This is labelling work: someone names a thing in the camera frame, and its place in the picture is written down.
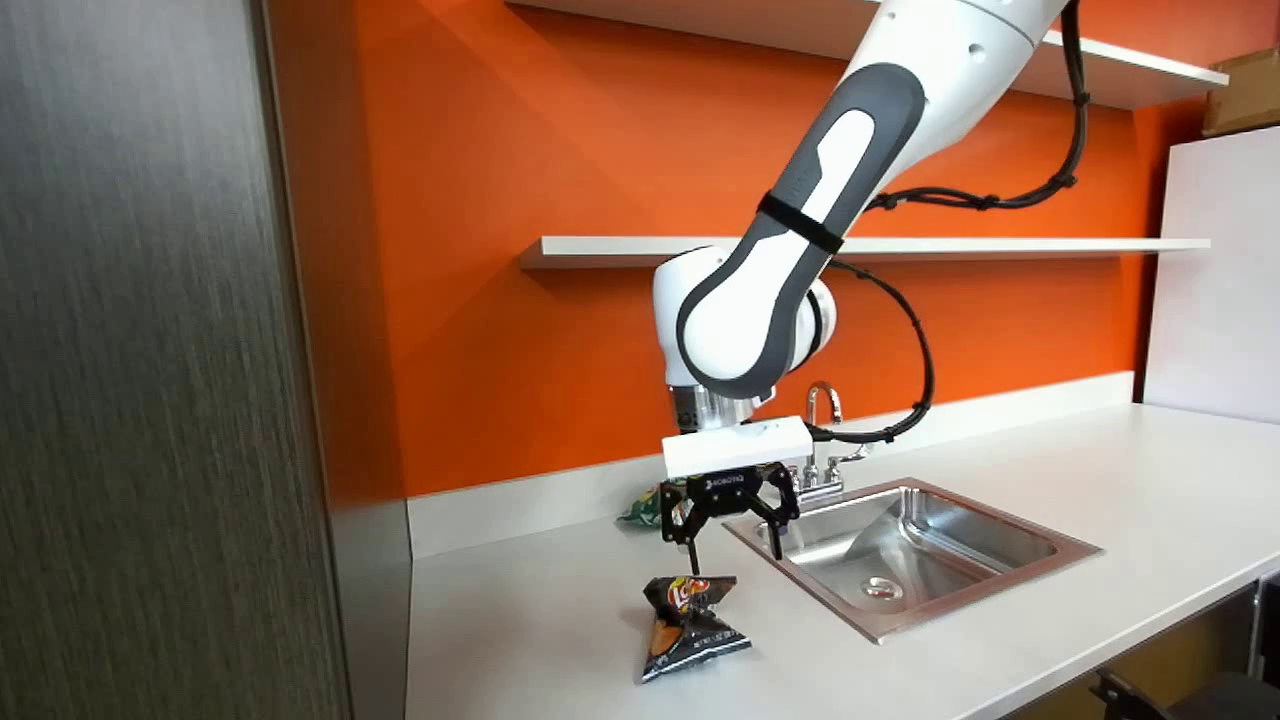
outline wall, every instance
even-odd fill
[[[650,274],[525,274],[522,253],[540,234],[739,234],[841,64],[502,0],[365,0],[355,13],[410,496],[657,453],[672,421]],[[1198,52],[1262,42],[1262,15],[1276,3],[1179,10],[1176,26],[1158,0],[1086,3],[1092,37],[1136,29],[1169,45],[1169,29],[1225,29],[1198,29],[1215,37]],[[1048,208],[907,208],[861,234],[1158,234],[1152,165],[1169,139],[1158,124],[1097,108],[1080,187]],[[1009,98],[905,185],[1022,194],[1057,170],[1066,139],[1066,104]],[[934,333],[939,400],[1136,369],[1142,259],[893,265],[886,277]],[[869,290],[835,281],[835,296],[835,350],[768,414],[798,414],[811,378],[835,381],[847,414],[915,395],[905,319]]]

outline black cable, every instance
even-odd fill
[[[939,208],[971,208],[971,214],[993,214],[993,208],[1033,208],[1043,203],[1048,195],[1066,194],[1078,185],[1078,170],[1087,146],[1087,90],[1086,90],[1086,52],[1080,52],[1080,0],[1069,0],[1061,13],[1061,29],[1066,29],[1066,64],[1069,64],[1069,84],[1074,84],[1074,108],[1078,108],[1078,124],[1074,124],[1074,146],[1069,156],[1061,161],[1061,170],[1033,194],[1022,195],[975,195],[975,194],[959,194],[959,187],[905,187],[905,194],[879,194],[869,208],[886,208],[893,214],[895,203],[939,203]]]
[[[934,407],[934,378],[937,374],[934,374],[934,350],[928,350],[923,324],[919,324],[914,300],[901,290],[893,290],[888,281],[871,277],[869,268],[844,265],[844,259],[833,259],[833,268],[852,274],[865,285],[877,285],[914,319],[914,333],[915,333],[915,346],[919,346],[923,381],[919,381],[919,400],[895,426],[886,426],[877,431],[833,431],[833,429],[809,426],[809,431],[811,431],[811,441],[835,441],[835,445],[893,445],[895,435],[915,429]]]

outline sink basin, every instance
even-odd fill
[[[729,531],[877,644],[1102,551],[923,480],[809,508],[780,535],[785,561],[760,521]]]

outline faucet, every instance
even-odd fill
[[[844,426],[844,407],[841,407],[841,391],[828,381],[809,386],[809,400],[806,400],[806,421],[820,426],[815,418],[815,400],[828,400],[828,426]],[[824,496],[824,492],[841,492],[841,478],[835,478],[835,455],[828,455],[828,469],[815,472],[815,453],[806,466],[806,480],[802,480],[802,496]]]

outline white shelf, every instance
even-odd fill
[[[657,268],[668,257],[738,245],[738,235],[540,235],[525,253],[525,268]],[[844,259],[1074,259],[1074,257],[1142,257],[1142,253],[1204,253],[1209,239],[1145,239],[1145,235],[861,235],[844,239]]]
[[[877,15],[871,0],[508,0],[616,26],[847,62]],[[1225,90],[1228,78],[1122,45],[1086,42],[1087,98],[1102,108],[1145,108]],[[1069,98],[1061,37],[1048,31],[1015,92]]]

